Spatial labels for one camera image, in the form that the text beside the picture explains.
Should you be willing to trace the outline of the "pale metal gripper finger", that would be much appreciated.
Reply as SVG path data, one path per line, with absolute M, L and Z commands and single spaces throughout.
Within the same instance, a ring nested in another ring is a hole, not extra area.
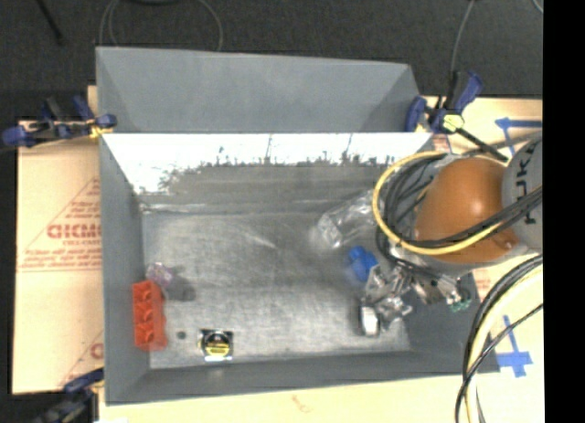
M 358 305 L 359 331 L 365 337 L 378 337 L 397 319 L 411 312 L 412 307 L 400 297 L 384 297 L 378 301 L 362 299 Z
M 387 297 L 400 295 L 403 275 L 399 270 L 386 269 L 382 266 L 372 268 L 368 274 L 365 287 L 367 301 L 381 301 Z

